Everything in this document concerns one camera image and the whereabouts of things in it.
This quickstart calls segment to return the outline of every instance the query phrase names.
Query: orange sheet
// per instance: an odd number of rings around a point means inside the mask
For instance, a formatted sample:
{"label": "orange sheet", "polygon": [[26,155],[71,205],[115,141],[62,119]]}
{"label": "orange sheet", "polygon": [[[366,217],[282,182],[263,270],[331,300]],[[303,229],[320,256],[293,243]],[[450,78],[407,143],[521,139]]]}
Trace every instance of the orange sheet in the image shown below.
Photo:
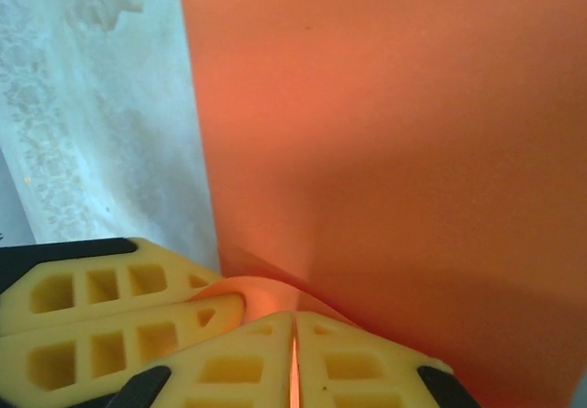
{"label": "orange sheet", "polygon": [[183,9],[224,273],[442,358],[483,406],[565,406],[587,365],[587,0]]}

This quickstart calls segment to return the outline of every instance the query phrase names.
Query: black plastic part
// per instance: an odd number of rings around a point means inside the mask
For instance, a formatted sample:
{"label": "black plastic part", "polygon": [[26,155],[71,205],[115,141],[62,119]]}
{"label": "black plastic part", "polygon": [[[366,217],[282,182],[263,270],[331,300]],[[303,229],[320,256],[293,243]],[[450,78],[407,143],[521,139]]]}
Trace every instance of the black plastic part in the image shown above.
{"label": "black plastic part", "polygon": [[452,374],[428,366],[418,368],[418,374],[439,408],[481,408]]}
{"label": "black plastic part", "polygon": [[15,405],[11,405],[10,403],[8,403],[7,401],[5,401],[4,399],[2,399],[0,397],[0,408],[18,408]]}
{"label": "black plastic part", "polygon": [[115,393],[107,394],[106,396],[96,397],[89,401],[77,403],[69,408],[105,408],[114,396],[116,396]]}
{"label": "black plastic part", "polygon": [[171,369],[163,365],[136,374],[106,408],[150,408],[171,375]]}
{"label": "black plastic part", "polygon": [[138,246],[127,238],[0,248],[0,294],[40,263],[130,254],[137,249]]}

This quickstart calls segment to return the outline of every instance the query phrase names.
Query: yellow foam block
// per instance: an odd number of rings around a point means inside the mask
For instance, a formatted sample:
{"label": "yellow foam block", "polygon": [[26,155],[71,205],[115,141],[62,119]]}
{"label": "yellow foam block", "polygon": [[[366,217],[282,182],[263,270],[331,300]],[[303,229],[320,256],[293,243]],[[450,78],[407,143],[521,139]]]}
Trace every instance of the yellow foam block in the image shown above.
{"label": "yellow foam block", "polygon": [[180,303],[222,277],[142,238],[138,250],[40,263],[0,294],[0,336]]}
{"label": "yellow foam block", "polygon": [[[223,295],[0,337],[0,399],[19,408],[63,408],[116,392],[143,364],[221,335],[243,314],[240,296]],[[213,342],[236,355],[230,342]],[[253,347],[239,348],[261,358]]]}
{"label": "yellow foam block", "polygon": [[149,364],[172,371],[151,408],[289,408],[293,330],[279,312]]}
{"label": "yellow foam block", "polygon": [[438,359],[319,314],[296,315],[302,408],[438,408],[418,376]]}

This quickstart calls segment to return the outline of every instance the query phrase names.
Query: triangular hole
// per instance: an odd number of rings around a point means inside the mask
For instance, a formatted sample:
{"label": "triangular hole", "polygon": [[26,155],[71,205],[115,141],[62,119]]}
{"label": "triangular hole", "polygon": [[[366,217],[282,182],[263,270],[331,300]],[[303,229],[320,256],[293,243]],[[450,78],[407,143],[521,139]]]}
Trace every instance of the triangular hole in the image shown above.
{"label": "triangular hole", "polygon": [[197,275],[190,275],[190,287],[199,289],[208,285],[208,281],[201,279]]}
{"label": "triangular hole", "polygon": [[330,327],[316,324],[316,325],[314,325],[314,333],[316,333],[317,335],[332,335],[333,333],[336,333],[336,332]]}
{"label": "triangular hole", "polygon": [[206,327],[215,313],[216,310],[214,309],[205,309],[198,312],[198,322],[200,323],[200,326]]}

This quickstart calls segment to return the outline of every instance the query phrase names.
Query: white fabric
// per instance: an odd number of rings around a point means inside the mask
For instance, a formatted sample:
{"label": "white fabric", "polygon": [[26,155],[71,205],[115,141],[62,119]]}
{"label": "white fabric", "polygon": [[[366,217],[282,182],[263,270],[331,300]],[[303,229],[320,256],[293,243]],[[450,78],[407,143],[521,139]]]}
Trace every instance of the white fabric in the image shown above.
{"label": "white fabric", "polygon": [[0,0],[0,122],[38,242],[146,237],[217,268],[179,0]]}

